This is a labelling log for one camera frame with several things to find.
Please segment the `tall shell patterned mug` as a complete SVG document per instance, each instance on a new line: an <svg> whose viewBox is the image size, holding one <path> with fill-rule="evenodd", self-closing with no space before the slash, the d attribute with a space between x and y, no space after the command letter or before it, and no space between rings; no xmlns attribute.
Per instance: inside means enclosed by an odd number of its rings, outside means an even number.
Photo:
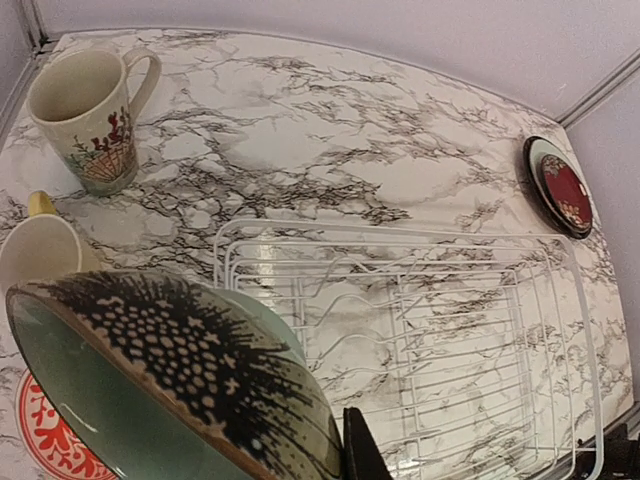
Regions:
<svg viewBox="0 0 640 480"><path fill-rule="evenodd" d="M88 193L109 196L134 179L134 124L160 75L149 49L88 49L57 59L31 85L32 119Z"/></svg>

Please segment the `white red patterned teacup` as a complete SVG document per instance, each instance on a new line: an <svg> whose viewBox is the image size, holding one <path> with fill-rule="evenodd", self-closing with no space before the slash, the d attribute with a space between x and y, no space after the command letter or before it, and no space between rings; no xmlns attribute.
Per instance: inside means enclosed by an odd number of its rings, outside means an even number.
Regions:
<svg viewBox="0 0 640 480"><path fill-rule="evenodd" d="M15 409L29 454L51 479L117 479L74 434L29 370L18 383Z"/></svg>

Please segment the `light blue floral plate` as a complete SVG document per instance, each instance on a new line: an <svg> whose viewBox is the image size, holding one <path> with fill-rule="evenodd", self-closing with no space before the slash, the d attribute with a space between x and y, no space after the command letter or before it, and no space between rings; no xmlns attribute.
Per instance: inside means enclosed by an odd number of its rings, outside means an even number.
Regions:
<svg viewBox="0 0 640 480"><path fill-rule="evenodd" d="M560 159L562 166L571 166L567 156L552 142L540 136L530 136L523 146L525 171L541 205L556 219L561 219L561 211L551 196L544 179L542 159L548 155Z"/></svg>

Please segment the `pale green ceramic bowl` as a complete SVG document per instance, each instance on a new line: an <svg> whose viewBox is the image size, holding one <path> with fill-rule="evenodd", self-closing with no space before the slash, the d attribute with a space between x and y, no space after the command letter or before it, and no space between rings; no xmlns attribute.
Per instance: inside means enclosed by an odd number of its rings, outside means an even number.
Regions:
<svg viewBox="0 0 640 480"><path fill-rule="evenodd" d="M257 301L150 271L21 282L5 301L47 400L119 477L343 477L331 407Z"/></svg>

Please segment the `black rimmed large plate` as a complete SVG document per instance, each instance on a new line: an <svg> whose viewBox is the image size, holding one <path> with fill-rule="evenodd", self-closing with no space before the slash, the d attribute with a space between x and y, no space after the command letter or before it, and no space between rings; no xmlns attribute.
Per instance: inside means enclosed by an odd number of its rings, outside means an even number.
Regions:
<svg viewBox="0 0 640 480"><path fill-rule="evenodd" d="M592 203L567 156L551 141L531 136L522 162L540 215L560 233L586 239L594 223Z"/></svg>

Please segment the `red floral small plate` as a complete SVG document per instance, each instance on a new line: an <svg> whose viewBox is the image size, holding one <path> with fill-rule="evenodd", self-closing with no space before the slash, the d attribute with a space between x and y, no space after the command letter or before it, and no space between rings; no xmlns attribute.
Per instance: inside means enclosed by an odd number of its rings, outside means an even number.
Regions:
<svg viewBox="0 0 640 480"><path fill-rule="evenodd" d="M541 157L539 171L546 199L560 220L577 236L586 237L593 226L593 211L578 175L554 154Z"/></svg>

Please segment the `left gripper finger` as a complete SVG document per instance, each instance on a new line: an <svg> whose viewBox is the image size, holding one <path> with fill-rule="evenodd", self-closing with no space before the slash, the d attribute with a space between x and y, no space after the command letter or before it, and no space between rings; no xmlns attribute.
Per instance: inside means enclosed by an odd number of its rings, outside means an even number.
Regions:
<svg viewBox="0 0 640 480"><path fill-rule="evenodd" d="M362 412L343 409L345 478L349 480L392 480Z"/></svg>

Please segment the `yellow ceramic cup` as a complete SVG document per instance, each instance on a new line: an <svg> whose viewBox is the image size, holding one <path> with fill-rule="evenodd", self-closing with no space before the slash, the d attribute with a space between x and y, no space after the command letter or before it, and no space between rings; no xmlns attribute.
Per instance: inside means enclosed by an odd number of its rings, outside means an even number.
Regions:
<svg viewBox="0 0 640 480"><path fill-rule="evenodd" d="M1 247L1 295L20 282L101 268L95 252L57 213L51 198L36 191L28 199L28 217Z"/></svg>

